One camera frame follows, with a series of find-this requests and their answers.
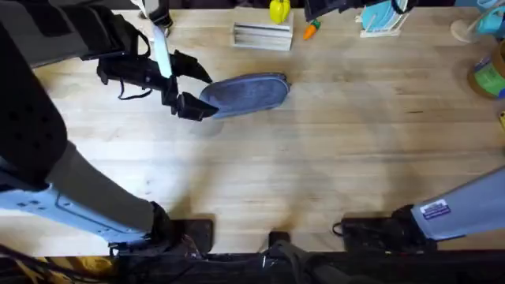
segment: black mount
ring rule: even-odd
[[[285,241],[290,243],[291,242],[291,236],[287,232],[283,231],[271,231],[268,234],[268,248],[271,248],[272,246],[275,245],[276,242],[278,241]]]
[[[436,241],[422,233],[410,212],[412,205],[402,207],[391,217],[346,218],[340,235],[347,252],[424,253],[436,251]]]
[[[121,15],[104,13],[101,17],[109,34],[110,49],[87,54],[81,59],[99,59],[96,73],[102,83],[107,85],[109,80],[118,80],[122,84],[122,93],[124,83],[133,84],[143,89],[161,91],[162,104],[171,107],[171,113],[180,118],[201,121],[219,110],[187,92],[182,92],[179,95],[177,83],[179,76],[193,77],[205,83],[212,83],[207,71],[196,58],[176,50],[170,55],[173,74],[170,78],[165,78],[159,71],[158,62],[149,58],[151,49],[145,35]],[[157,19],[162,21],[164,25],[171,24],[170,17],[165,16]],[[148,46],[148,51],[145,54],[138,54],[139,38],[145,41]],[[147,92],[127,99],[143,98],[149,94],[150,92]]]
[[[151,202],[154,222],[151,233],[136,244],[109,244],[110,254],[116,256],[201,256],[211,251],[213,223],[210,219],[170,220],[156,202]]]

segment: label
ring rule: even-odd
[[[480,60],[473,68],[475,80],[487,92],[505,97],[505,78],[501,77],[488,56]]]
[[[451,213],[451,209],[445,200],[437,200],[435,202],[431,202],[430,204],[419,207],[419,210],[421,210],[421,213],[426,220]]]

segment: wooden tabletop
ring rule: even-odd
[[[281,107],[201,123],[177,119],[159,93],[119,101],[97,62],[37,69],[69,138],[126,190],[173,218],[215,220],[213,252],[257,252],[273,228],[303,249],[342,250],[331,224],[344,213],[392,211],[505,164],[497,102],[469,90],[466,72],[493,40],[464,45],[452,21],[476,9],[416,8],[398,38],[360,39],[356,10],[321,17],[313,39],[295,11],[292,50],[230,46],[233,21],[267,10],[173,11],[171,48],[197,57],[214,80],[283,72]],[[146,31],[137,12],[123,12]],[[179,89],[198,95],[189,78]],[[126,87],[138,94],[139,88]],[[17,211],[0,211],[0,242],[38,256],[107,254],[94,235]],[[505,234],[449,241],[446,249],[505,249]]]

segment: blue sponge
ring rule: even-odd
[[[224,118],[278,107],[289,91],[286,75],[256,73],[210,84],[200,99],[219,108],[213,118]]]

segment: black strap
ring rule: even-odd
[[[144,54],[139,54],[139,56],[148,58],[149,56],[151,56],[151,45],[149,45],[149,39],[139,30],[137,30],[137,32],[138,36],[145,42],[145,45],[148,46],[148,51],[146,51]]]
[[[131,95],[129,97],[124,98],[123,94],[125,93],[125,82],[123,82],[122,78],[119,78],[119,84],[121,85],[121,94],[119,94],[119,96],[118,96],[118,99],[120,99],[120,100],[142,99],[152,93],[152,89],[150,89],[149,91],[145,92],[144,94]]]
[[[335,224],[333,224],[333,227],[331,228],[331,232],[333,232],[333,234],[337,237],[343,237],[344,235],[342,234],[342,231],[337,231],[337,228],[340,228],[342,229],[342,223],[341,222],[337,222]]]
[[[398,0],[391,0],[391,6],[393,7],[393,10],[398,14],[398,15],[403,15],[404,13],[410,12],[414,6],[417,6],[419,4],[419,0],[407,0],[407,7],[405,8],[405,11],[400,9],[400,6],[398,6],[397,3]]]

